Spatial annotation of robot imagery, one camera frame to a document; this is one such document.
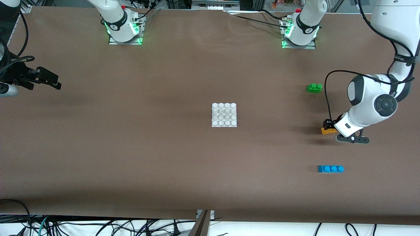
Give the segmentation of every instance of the lego brick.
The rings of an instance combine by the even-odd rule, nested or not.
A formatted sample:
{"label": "lego brick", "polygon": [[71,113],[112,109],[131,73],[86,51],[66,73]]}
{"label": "lego brick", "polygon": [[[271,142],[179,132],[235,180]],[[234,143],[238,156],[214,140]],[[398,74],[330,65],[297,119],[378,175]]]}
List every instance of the lego brick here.
{"label": "lego brick", "polygon": [[213,103],[211,127],[236,127],[236,103]]}
{"label": "lego brick", "polygon": [[309,93],[319,93],[322,91],[322,84],[315,84],[315,83],[309,84],[306,87],[306,91]]}
{"label": "lego brick", "polygon": [[329,129],[321,128],[321,133],[322,134],[335,134],[337,133],[337,130],[334,128],[329,128]]}
{"label": "lego brick", "polygon": [[343,173],[344,167],[342,165],[319,165],[318,173]]}

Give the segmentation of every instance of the white lego brick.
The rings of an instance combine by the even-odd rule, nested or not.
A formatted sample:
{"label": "white lego brick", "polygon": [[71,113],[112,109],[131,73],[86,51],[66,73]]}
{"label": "white lego brick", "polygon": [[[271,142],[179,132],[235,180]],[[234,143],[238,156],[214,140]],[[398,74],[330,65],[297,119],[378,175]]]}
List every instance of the white lego brick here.
{"label": "white lego brick", "polygon": [[211,127],[237,127],[236,103],[213,103]]}

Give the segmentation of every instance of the white floor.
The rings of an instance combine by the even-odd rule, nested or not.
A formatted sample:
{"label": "white floor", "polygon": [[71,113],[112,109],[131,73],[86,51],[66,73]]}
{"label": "white floor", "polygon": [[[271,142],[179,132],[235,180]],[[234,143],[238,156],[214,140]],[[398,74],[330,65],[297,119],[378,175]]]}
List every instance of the white floor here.
{"label": "white floor", "polygon": [[[94,221],[95,223],[106,223],[107,221]],[[139,229],[146,221],[134,221],[134,227]],[[170,224],[173,220],[160,220],[150,229],[158,228],[160,226]],[[88,223],[86,221],[77,221],[75,223]],[[180,232],[188,231],[192,228],[194,223],[180,223],[178,228]],[[210,224],[209,236],[220,236],[225,233],[226,236],[313,236],[318,223],[262,223],[262,222],[226,222],[213,221]],[[354,224],[353,225],[359,236],[371,236],[373,232],[373,225]],[[23,226],[19,223],[0,224],[0,236],[16,235]],[[95,236],[101,226],[74,226],[63,225],[61,228],[70,236]],[[172,232],[173,226],[166,228]],[[352,236],[356,236],[354,231],[349,227]],[[106,227],[99,236],[110,236],[112,227]],[[170,234],[160,231],[153,235],[168,236]],[[323,223],[319,229],[318,236],[347,236],[344,223]],[[376,229],[376,236],[420,236],[420,226],[399,226],[399,225],[378,225]],[[129,231],[121,230],[115,236],[130,236]]]}

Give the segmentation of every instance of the yellow lego brick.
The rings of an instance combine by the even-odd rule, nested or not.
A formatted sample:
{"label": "yellow lego brick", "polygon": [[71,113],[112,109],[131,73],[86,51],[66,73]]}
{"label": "yellow lego brick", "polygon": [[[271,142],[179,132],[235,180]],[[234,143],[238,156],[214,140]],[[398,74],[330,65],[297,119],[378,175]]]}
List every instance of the yellow lego brick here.
{"label": "yellow lego brick", "polygon": [[321,128],[321,132],[322,134],[335,134],[337,133],[337,130],[334,128],[329,128],[329,129]]}

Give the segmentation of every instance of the brown table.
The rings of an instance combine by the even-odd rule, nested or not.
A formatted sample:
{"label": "brown table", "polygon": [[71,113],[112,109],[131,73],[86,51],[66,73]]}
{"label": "brown table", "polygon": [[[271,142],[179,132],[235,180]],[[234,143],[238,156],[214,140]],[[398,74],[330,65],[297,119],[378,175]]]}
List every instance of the brown table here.
{"label": "brown table", "polygon": [[[386,71],[392,46],[360,15],[326,15],[316,50],[282,49],[275,27],[222,11],[162,10],[139,46],[108,45],[94,8],[34,7],[26,18],[28,65],[63,87],[0,99],[0,197],[39,214],[420,222],[420,83],[365,129],[368,145],[321,135],[324,95],[305,91],[335,69]],[[23,39],[19,24],[12,52]],[[334,117],[350,107],[352,78],[329,79]],[[237,128],[211,127],[213,102],[237,103]]]}

